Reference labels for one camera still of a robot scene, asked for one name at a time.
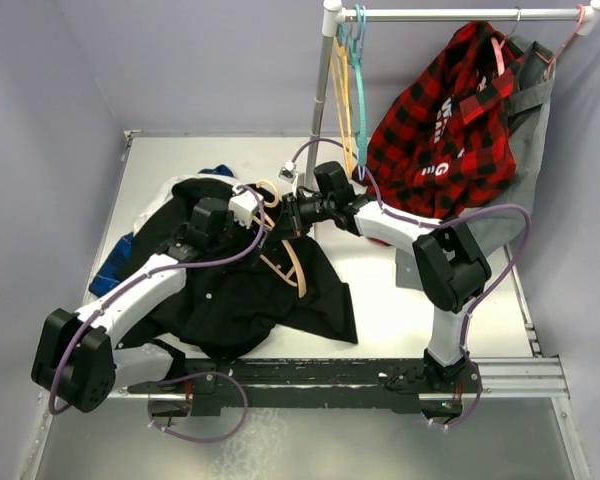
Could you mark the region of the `black button shirt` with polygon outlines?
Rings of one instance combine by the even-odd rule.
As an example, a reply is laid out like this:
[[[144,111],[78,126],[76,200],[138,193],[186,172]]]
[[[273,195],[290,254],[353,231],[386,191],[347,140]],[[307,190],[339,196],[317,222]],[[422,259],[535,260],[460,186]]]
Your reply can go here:
[[[232,187],[222,180],[191,178],[175,184],[172,198],[134,234],[130,256],[115,275],[126,280],[160,245],[183,227],[202,198],[228,201]],[[216,268],[188,269],[187,283],[160,303],[122,338],[137,347],[169,333],[211,358],[235,359],[284,325],[323,338],[358,343],[349,285],[339,278],[320,245],[310,237],[290,241],[303,268],[307,292],[283,281],[259,258]]]

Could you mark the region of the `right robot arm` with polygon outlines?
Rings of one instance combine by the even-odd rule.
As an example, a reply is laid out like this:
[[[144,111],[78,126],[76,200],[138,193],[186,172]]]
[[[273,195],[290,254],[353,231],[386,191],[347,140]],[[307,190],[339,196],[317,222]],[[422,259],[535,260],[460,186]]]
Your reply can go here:
[[[318,189],[299,186],[281,197],[272,239],[291,240],[331,221],[343,231],[379,241],[411,255],[420,285],[434,305],[432,334],[423,357],[426,383],[447,391],[467,365],[464,316],[484,292],[491,268],[468,226],[442,226],[431,219],[400,214],[370,194],[354,191],[335,161],[314,169]]]

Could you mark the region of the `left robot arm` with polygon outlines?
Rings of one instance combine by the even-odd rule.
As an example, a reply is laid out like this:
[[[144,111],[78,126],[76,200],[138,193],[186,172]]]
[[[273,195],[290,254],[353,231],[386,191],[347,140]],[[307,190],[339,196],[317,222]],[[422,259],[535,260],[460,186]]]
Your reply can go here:
[[[265,219],[262,196],[247,185],[227,202],[205,198],[199,204],[201,213],[188,224],[191,240],[167,241],[103,297],[75,311],[58,308],[46,317],[31,378],[47,391],[51,415],[71,408],[89,413],[111,392],[143,382],[153,382],[164,392],[182,387],[186,369],[168,348],[154,343],[121,348],[120,341],[155,307],[184,289],[188,271],[242,261],[265,237],[265,227],[260,225],[243,250],[221,259],[197,257],[194,251],[214,243],[232,227],[247,230],[255,220]]]

